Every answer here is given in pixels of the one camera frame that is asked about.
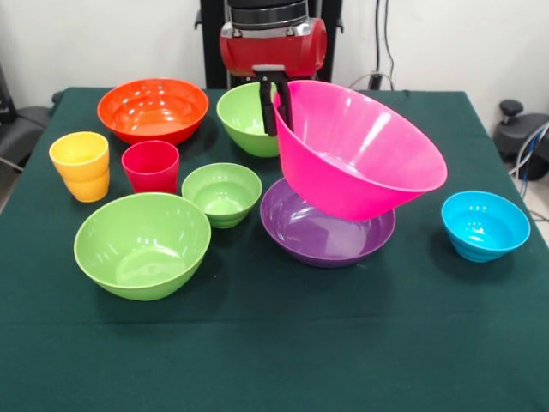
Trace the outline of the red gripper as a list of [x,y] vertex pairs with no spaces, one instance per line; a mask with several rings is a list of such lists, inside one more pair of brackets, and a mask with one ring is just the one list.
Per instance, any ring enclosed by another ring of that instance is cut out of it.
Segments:
[[[264,72],[283,72],[289,77],[313,76],[323,67],[328,37],[323,20],[309,18],[290,27],[241,30],[228,22],[220,30],[220,55],[229,73],[254,77]],[[293,128],[293,109],[287,79],[276,83],[280,97],[279,114]],[[277,135],[272,101],[272,82],[262,77],[259,95],[264,131]]]

